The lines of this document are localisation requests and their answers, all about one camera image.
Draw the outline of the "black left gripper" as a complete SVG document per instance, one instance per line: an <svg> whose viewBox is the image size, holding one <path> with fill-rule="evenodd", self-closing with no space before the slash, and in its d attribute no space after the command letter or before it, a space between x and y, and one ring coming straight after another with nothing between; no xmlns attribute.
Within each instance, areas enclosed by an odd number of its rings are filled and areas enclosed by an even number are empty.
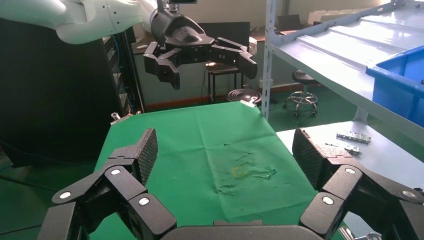
<svg viewBox="0 0 424 240"><path fill-rule="evenodd" d="M226 38L214 39L191 18L168 9L157 11L151 21L152 41L143 54L144 69L160 82L180 89L178 67L211 60L236 67L249 79L258 73L258 65L248 47Z"/></svg>

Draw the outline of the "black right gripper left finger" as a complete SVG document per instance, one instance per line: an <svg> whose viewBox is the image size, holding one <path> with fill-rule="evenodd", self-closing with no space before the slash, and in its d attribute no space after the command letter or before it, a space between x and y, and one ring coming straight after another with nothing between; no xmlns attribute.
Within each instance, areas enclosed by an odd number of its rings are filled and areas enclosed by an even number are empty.
<svg viewBox="0 0 424 240"><path fill-rule="evenodd" d="M38 239L87 240L113 214L136 239L161 239L176 228L177 220L146 187L157 154L153 128L135 144L116 148L99 170L52 197Z"/></svg>

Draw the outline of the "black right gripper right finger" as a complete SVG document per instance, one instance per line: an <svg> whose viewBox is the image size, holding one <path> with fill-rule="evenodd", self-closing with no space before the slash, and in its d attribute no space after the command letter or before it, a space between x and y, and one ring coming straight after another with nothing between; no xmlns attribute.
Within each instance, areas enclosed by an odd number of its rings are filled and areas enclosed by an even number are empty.
<svg viewBox="0 0 424 240"><path fill-rule="evenodd" d="M367 169L345 149L314 142L303 128L294 132L292 153L317 191L301 226L328 240L350 212L384 240L423 239L424 196L418 190Z"/></svg>

